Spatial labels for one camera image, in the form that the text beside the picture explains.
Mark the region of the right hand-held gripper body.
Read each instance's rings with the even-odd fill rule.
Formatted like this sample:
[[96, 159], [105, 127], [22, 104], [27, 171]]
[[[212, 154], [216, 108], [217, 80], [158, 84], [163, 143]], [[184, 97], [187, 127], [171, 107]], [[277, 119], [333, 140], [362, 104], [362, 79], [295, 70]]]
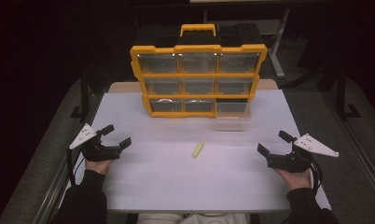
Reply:
[[296, 137], [295, 142], [290, 143], [292, 150], [289, 154], [269, 154], [266, 158], [268, 167], [285, 170], [289, 173], [302, 173], [314, 166], [313, 154], [338, 158], [339, 152], [324, 145], [308, 133]]

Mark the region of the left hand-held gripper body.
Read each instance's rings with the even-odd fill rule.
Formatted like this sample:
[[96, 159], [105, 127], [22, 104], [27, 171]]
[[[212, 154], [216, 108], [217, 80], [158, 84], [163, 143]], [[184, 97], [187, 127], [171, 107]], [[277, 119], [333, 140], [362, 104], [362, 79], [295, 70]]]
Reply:
[[81, 147], [81, 152], [88, 161], [110, 161], [118, 159], [122, 150], [119, 146], [104, 146], [102, 143], [103, 136], [100, 130], [95, 131], [88, 123], [85, 123], [76, 138], [69, 145], [69, 148], [75, 149]]

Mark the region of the clear plastic drawer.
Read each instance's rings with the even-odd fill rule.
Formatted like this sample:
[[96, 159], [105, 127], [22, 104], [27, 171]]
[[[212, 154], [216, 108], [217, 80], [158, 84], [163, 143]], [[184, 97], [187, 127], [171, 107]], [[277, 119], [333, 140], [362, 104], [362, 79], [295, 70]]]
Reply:
[[215, 129], [220, 132], [243, 132], [251, 123], [248, 103], [221, 102], [215, 105]]

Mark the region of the small yellow stick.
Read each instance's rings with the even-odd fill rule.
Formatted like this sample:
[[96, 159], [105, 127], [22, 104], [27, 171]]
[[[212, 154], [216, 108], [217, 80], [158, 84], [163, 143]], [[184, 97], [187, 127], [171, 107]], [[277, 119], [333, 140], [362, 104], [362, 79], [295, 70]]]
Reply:
[[198, 145], [196, 145], [194, 151], [192, 152], [192, 158], [197, 158], [197, 156], [200, 154], [203, 147], [204, 147], [203, 142], [200, 142]]

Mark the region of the person's left hand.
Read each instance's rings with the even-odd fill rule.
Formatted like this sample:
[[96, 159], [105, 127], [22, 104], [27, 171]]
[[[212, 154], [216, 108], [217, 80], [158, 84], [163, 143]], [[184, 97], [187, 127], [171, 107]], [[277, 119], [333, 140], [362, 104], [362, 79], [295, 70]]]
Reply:
[[113, 163], [113, 160], [110, 161], [88, 161], [85, 160], [85, 167], [87, 170], [94, 171], [98, 174], [105, 175], [110, 165]]

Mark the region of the person's right hand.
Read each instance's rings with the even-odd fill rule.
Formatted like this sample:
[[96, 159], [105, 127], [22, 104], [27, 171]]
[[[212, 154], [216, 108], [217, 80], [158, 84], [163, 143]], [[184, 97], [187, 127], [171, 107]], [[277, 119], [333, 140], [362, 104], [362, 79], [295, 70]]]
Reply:
[[309, 169], [302, 173], [289, 173], [279, 169], [275, 169], [275, 172], [284, 180], [289, 190], [310, 189], [312, 187], [311, 172]]

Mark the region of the black metal stand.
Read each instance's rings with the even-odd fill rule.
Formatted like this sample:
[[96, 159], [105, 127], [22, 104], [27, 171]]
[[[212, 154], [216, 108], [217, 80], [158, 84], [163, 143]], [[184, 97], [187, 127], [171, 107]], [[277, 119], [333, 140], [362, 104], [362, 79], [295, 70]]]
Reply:
[[337, 75], [337, 96], [336, 96], [336, 111], [337, 114], [343, 121], [348, 118], [360, 118], [361, 115], [352, 104], [345, 103], [345, 91], [346, 91], [346, 74], [343, 67], [339, 66]]
[[87, 77], [80, 78], [80, 105], [74, 107], [70, 117], [84, 121], [90, 112], [90, 98], [92, 96], [90, 84]]

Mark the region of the beige wooden board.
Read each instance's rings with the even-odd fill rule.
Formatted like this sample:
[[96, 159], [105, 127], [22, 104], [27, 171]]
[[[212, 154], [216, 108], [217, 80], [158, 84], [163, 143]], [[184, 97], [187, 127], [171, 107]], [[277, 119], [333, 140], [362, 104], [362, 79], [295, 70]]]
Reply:
[[[261, 79], [257, 83], [258, 90], [278, 90], [277, 83], [272, 79]], [[138, 82], [114, 82], [109, 87], [109, 92], [140, 92]]]

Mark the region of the white metal stand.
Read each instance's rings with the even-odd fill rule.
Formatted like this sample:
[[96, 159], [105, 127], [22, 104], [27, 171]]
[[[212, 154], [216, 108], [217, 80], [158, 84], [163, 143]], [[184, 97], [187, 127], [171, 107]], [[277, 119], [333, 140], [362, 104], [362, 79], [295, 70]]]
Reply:
[[268, 26], [267, 35], [275, 36], [275, 42], [269, 48], [268, 55], [269, 55], [273, 70], [275, 72], [275, 75], [278, 78], [285, 78], [285, 73], [284, 73], [283, 67], [280, 64], [277, 53], [281, 45], [281, 41], [282, 41], [282, 37], [285, 31], [289, 13], [290, 13], [290, 8], [286, 7], [283, 10], [283, 14], [280, 19], [267, 20], [267, 26]]

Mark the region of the grid of clear drawers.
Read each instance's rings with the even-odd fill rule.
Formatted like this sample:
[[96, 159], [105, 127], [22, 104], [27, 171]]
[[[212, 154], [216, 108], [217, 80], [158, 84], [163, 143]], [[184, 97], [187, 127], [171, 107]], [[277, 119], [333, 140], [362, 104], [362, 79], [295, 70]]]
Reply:
[[214, 117], [221, 102], [250, 103], [259, 52], [139, 54], [143, 104], [151, 116]]

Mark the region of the yellow and black organizer cabinet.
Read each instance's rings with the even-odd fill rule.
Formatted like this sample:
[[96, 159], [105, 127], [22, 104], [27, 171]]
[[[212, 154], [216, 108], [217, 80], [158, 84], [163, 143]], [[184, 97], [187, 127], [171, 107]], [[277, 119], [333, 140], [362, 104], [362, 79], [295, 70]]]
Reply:
[[145, 25], [131, 66], [151, 117], [239, 117], [249, 113], [267, 53], [253, 23]]

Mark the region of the aluminium rail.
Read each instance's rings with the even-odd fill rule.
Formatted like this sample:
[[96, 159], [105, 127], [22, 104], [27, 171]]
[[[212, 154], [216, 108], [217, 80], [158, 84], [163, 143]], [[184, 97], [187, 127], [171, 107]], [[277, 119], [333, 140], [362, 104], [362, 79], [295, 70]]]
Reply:
[[363, 145], [360, 143], [357, 135], [354, 133], [353, 129], [347, 122], [342, 123], [345, 134], [347, 135], [353, 149], [361, 163], [364, 173], [366, 174], [370, 185], [374, 188], [375, 191], [375, 166], [368, 157], [368, 154], [364, 150]]
[[56, 174], [51, 178], [49, 188], [46, 190], [45, 199], [35, 216], [34, 224], [47, 224], [51, 219], [69, 181], [68, 165], [74, 166], [79, 154], [80, 152], [77, 149], [66, 150], [61, 163], [57, 166]]

